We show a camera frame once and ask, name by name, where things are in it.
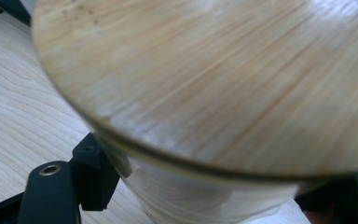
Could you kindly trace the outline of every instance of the light wood surface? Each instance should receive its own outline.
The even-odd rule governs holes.
[[[240,174],[358,171],[358,0],[41,0],[34,42],[97,129]]]
[[[0,15],[0,202],[24,191],[28,174],[48,161],[68,161],[87,134],[79,116],[53,90],[34,53],[30,29]],[[120,181],[108,209],[82,212],[83,223],[152,224]],[[251,222],[309,223],[291,200],[272,217]]]

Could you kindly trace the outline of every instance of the round wooden top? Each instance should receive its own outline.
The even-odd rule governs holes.
[[[62,95],[145,155],[358,171],[358,0],[40,0],[33,28]]]

